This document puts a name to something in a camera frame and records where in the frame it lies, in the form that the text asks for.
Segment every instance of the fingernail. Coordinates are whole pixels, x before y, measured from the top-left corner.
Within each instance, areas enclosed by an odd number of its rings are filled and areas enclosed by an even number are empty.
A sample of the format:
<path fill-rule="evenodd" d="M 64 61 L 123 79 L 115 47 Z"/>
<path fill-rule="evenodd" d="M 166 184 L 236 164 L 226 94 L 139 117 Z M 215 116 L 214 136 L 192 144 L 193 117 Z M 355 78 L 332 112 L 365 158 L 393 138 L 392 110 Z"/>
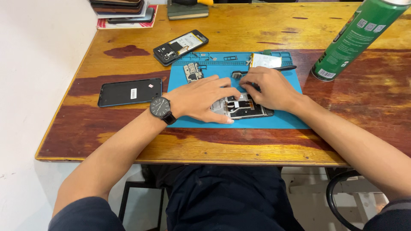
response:
<path fill-rule="evenodd" d="M 232 120 L 232 119 L 230 119 L 230 118 L 227 118 L 226 124 L 232 124 L 232 123 L 234 123 L 234 120 Z"/>

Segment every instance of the navy shirt sleeve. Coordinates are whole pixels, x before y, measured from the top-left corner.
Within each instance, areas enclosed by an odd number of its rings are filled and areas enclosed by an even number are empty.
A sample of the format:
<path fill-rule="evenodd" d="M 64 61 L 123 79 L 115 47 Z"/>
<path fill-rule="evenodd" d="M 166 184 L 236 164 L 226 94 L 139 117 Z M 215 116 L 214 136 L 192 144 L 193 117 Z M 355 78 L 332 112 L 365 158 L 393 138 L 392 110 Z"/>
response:
<path fill-rule="evenodd" d="M 364 231 L 411 231 L 411 198 L 388 203 L 379 214 L 371 218 Z"/>
<path fill-rule="evenodd" d="M 119 218 L 101 197 L 70 203 L 50 221 L 48 231 L 125 231 Z"/>

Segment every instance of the blue silicone mat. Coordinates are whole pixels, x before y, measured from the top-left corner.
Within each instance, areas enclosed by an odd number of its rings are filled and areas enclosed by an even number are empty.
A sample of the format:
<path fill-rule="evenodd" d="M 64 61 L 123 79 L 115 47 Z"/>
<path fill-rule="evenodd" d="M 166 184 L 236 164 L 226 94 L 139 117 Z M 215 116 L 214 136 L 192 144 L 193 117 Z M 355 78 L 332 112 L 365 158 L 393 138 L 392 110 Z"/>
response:
<path fill-rule="evenodd" d="M 201 67 L 205 77 L 218 75 L 220 78 L 230 77 L 233 71 L 247 71 L 246 61 L 249 60 L 252 53 L 262 52 L 190 52 L 171 66 L 170 80 L 168 91 L 187 83 L 183 66 L 191 62 L 198 62 L 200 65 L 206 65 L 206 69 Z M 237 60 L 225 61 L 224 57 L 237 56 Z M 271 52 L 272 56 L 282 57 L 282 65 L 292 65 L 293 60 L 289 52 Z M 282 71 L 285 78 L 291 85 L 301 92 L 300 83 L 298 82 L 295 70 Z M 231 86 L 237 88 L 240 92 L 246 92 L 238 83 L 240 79 L 231 78 Z M 276 128 L 276 129 L 309 129 L 309 127 L 296 116 L 285 112 L 274 112 L 274 116 L 235 120 L 233 124 L 204 123 L 188 116 L 180 117 L 174 124 L 168 127 L 191 127 L 191 128 Z"/>

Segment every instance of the black leather strap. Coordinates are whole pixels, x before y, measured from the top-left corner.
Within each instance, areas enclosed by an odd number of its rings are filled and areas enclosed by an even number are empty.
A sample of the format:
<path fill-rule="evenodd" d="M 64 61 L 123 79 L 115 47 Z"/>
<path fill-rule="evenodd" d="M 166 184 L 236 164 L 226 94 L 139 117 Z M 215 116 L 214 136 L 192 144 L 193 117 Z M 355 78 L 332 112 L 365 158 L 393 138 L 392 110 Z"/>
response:
<path fill-rule="evenodd" d="M 172 125 L 175 121 L 177 121 L 177 119 L 173 116 L 173 114 L 171 113 L 171 111 L 169 111 L 167 113 L 167 115 L 165 115 L 164 117 L 161 118 L 164 122 L 166 122 L 166 124 L 168 125 Z"/>

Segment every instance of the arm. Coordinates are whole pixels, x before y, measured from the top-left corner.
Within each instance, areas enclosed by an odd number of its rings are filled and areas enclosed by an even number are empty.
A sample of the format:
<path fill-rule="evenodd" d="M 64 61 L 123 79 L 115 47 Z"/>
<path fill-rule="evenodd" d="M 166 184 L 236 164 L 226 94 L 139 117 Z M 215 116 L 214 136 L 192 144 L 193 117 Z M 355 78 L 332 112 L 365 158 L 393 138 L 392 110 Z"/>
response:
<path fill-rule="evenodd" d="M 240 84 L 256 103 L 298 116 L 390 200 L 411 196 L 411 158 L 392 145 L 298 93 L 276 70 L 251 68 Z"/>
<path fill-rule="evenodd" d="M 191 116 L 205 122 L 233 123 L 227 116 L 210 111 L 210 105 L 223 97 L 240 97 L 240 92 L 230 86 L 229 78 L 219 79 L 214 75 L 183 85 L 163 97 L 170 100 L 171 112 L 176 118 Z M 53 217 L 71 202 L 84 197 L 99 196 L 108 200 L 111 188 L 166 126 L 146 110 L 104 142 L 61 184 Z"/>

